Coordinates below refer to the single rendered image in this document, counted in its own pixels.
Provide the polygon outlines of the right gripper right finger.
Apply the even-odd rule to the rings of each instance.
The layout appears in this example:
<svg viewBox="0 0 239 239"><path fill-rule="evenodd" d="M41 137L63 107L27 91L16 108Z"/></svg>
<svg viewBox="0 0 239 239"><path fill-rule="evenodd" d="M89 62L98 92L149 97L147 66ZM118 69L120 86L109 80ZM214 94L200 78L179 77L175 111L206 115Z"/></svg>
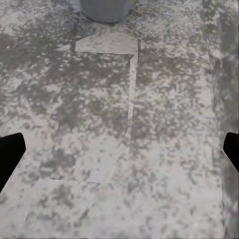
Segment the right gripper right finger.
<svg viewBox="0 0 239 239"><path fill-rule="evenodd" d="M239 134L228 132L224 141L223 150L239 172Z"/></svg>

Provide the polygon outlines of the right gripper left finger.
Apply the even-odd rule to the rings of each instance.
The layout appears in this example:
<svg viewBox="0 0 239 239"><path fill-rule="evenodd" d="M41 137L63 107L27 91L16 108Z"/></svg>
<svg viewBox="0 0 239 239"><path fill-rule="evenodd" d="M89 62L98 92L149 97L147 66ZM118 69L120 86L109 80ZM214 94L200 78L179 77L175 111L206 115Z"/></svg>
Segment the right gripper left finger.
<svg viewBox="0 0 239 239"><path fill-rule="evenodd" d="M21 132L0 138L0 192L26 152Z"/></svg>

